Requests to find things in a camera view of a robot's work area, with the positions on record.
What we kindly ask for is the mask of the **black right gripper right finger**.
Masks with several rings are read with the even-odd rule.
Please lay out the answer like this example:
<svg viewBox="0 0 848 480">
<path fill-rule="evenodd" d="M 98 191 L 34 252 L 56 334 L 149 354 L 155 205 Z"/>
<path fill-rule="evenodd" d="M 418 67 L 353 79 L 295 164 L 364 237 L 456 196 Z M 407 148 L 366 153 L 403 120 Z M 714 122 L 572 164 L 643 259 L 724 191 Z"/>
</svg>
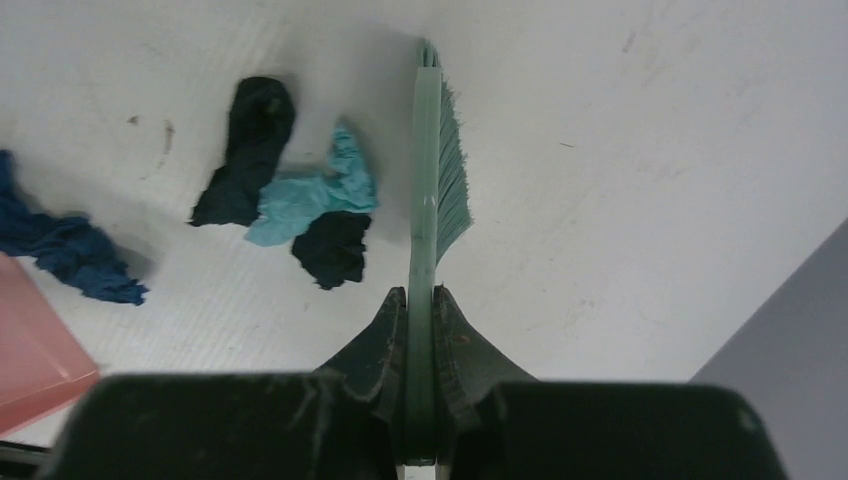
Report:
<svg viewBox="0 0 848 480">
<path fill-rule="evenodd" d="M 440 479 L 783 479 L 768 431 L 710 385 L 541 381 L 434 293 Z"/>
</svg>

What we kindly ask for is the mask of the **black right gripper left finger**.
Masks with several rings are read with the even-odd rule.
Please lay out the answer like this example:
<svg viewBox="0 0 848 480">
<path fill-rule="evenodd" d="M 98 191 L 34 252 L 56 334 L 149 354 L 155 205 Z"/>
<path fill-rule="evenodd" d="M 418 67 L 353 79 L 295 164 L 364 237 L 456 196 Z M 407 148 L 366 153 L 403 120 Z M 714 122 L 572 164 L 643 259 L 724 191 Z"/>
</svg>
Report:
<svg viewBox="0 0 848 480">
<path fill-rule="evenodd" d="M 40 479 L 399 479 L 404 290 L 312 372 L 109 376 L 72 410 Z"/>
</svg>

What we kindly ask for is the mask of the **green hand brush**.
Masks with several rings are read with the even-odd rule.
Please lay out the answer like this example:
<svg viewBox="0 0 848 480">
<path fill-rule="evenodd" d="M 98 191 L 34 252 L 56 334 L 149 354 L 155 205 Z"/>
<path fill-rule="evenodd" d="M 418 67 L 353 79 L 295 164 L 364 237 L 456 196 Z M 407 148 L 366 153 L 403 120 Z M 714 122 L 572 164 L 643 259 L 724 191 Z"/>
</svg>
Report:
<svg viewBox="0 0 848 480">
<path fill-rule="evenodd" d="M 436 458 L 436 270 L 473 219 L 453 92 L 438 50 L 426 38 L 416 57 L 412 140 L 404 444 L 407 464 L 430 466 Z"/>
</svg>

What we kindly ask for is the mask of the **pink plastic dustpan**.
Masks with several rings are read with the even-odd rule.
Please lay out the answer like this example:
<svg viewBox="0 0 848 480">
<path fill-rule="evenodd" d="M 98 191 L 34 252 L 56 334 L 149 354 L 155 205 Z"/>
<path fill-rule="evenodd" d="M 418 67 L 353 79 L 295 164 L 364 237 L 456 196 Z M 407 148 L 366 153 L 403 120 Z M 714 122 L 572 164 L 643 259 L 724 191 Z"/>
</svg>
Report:
<svg viewBox="0 0 848 480">
<path fill-rule="evenodd" d="M 1 435 L 74 403 L 100 371 L 40 289 L 1 256 Z"/>
</svg>

